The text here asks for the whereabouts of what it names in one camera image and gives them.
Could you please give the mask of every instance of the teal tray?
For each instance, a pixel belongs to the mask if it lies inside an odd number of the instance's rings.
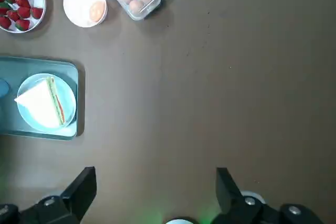
[[[9,84],[9,93],[0,98],[0,134],[71,140],[77,135],[78,110],[73,121],[57,132],[40,132],[21,117],[14,101],[21,83],[37,73],[51,73],[62,78],[74,92],[78,104],[78,69],[69,62],[0,56],[0,78]]]

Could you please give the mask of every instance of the tomato slice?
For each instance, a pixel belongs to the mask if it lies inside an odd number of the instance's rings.
[[[59,109],[61,110],[62,123],[64,123],[64,122],[65,122],[65,119],[64,119],[63,108],[62,108],[62,106],[61,106],[61,103],[58,101],[58,97],[56,97],[56,99],[57,99],[57,102],[58,102]]]

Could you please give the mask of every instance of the brown table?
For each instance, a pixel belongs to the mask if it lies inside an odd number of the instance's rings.
[[[334,0],[165,0],[143,22],[108,2],[94,28],[47,0],[36,31],[0,31],[2,53],[70,60],[85,78],[81,136],[2,137],[2,200],[27,207],[94,165],[84,223],[208,223],[226,166],[273,207],[336,219]]]

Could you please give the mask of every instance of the metal screw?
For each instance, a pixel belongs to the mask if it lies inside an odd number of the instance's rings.
[[[47,207],[47,206],[52,205],[54,202],[55,202],[54,198],[51,198],[51,199],[46,200],[44,202],[44,205]]]
[[[290,206],[289,211],[294,215],[300,215],[301,214],[301,210],[299,208],[295,207],[295,206]]]
[[[246,204],[248,204],[250,206],[254,206],[256,204],[256,201],[251,197],[245,198],[245,202],[246,202]]]
[[[5,213],[8,212],[8,206],[4,206],[2,209],[0,209],[0,215],[4,215]]]

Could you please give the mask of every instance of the sandwich slice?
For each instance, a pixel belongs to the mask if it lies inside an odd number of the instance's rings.
[[[53,77],[44,79],[17,97],[15,101],[27,108],[31,116],[44,127],[58,128],[65,124],[64,112]]]

